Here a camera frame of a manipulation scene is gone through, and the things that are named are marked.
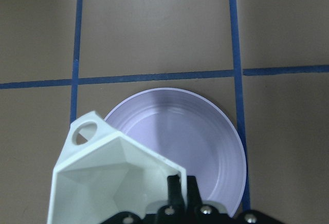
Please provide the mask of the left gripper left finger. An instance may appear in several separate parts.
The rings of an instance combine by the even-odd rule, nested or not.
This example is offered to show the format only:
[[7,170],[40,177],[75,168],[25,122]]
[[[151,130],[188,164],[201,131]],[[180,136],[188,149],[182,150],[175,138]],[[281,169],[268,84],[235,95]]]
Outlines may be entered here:
[[172,175],[167,177],[168,186],[168,205],[170,206],[184,206],[184,199],[181,192],[180,177]]

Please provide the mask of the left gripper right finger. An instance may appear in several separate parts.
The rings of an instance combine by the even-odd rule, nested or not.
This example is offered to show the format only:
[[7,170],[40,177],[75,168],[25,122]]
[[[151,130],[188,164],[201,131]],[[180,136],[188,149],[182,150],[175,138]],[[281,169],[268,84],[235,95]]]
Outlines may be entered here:
[[199,206],[202,203],[196,177],[187,176],[187,205]]

